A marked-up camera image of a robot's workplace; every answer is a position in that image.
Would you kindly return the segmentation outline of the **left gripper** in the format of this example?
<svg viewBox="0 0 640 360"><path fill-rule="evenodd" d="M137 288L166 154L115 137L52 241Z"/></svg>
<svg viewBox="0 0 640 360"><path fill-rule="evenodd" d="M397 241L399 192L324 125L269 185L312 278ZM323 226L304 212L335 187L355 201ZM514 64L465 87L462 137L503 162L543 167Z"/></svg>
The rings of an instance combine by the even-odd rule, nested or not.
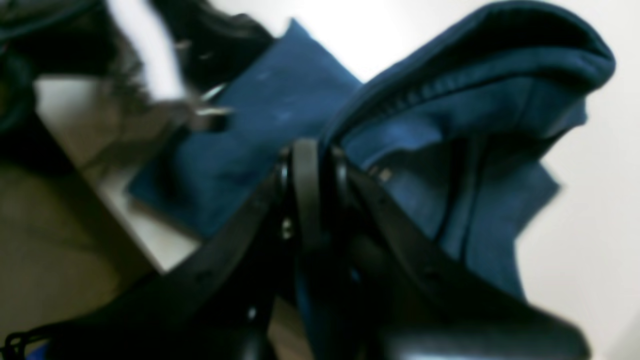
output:
<svg viewBox="0 0 640 360"><path fill-rule="evenodd" d="M155 157L171 139L191 132L217 132L233 113L228 107L206 104L190 88L177 99L150 100L142 92L121 96L114 133L80 170L97 176L133 169Z"/></svg>

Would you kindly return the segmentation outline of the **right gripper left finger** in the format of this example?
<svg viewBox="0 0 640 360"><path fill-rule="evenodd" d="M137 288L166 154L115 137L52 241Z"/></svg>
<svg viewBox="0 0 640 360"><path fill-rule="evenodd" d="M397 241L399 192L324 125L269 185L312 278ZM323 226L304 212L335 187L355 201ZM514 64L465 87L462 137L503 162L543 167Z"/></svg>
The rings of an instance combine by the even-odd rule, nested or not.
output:
<svg viewBox="0 0 640 360"><path fill-rule="evenodd" d="M276 360L274 301L292 290L314 360L308 294L321 250L320 155L295 141L222 229L176 268L55 326L48 360Z"/></svg>

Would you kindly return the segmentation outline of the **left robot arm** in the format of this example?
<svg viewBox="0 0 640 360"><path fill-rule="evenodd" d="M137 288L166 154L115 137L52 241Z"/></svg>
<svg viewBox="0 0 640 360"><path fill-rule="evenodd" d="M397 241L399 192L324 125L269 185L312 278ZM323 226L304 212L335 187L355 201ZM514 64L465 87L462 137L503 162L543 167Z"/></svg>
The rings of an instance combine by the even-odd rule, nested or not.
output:
<svg viewBox="0 0 640 360"><path fill-rule="evenodd" d="M87 168L147 161L174 133L217 130L224 112L196 115L192 89L224 84L272 37L208 0L3 0L1 159L41 174L73 164L37 114L43 75L108 78L126 119Z"/></svg>

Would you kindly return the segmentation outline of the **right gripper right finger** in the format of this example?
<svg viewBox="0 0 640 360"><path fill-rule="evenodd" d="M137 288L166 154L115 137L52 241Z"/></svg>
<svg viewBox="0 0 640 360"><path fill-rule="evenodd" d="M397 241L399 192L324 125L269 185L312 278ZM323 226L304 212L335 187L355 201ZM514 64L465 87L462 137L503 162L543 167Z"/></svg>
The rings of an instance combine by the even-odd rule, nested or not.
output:
<svg viewBox="0 0 640 360"><path fill-rule="evenodd" d="M365 292L361 360L589 359L576 326L451 259L343 150L327 159L336 204L357 220L345 255Z"/></svg>

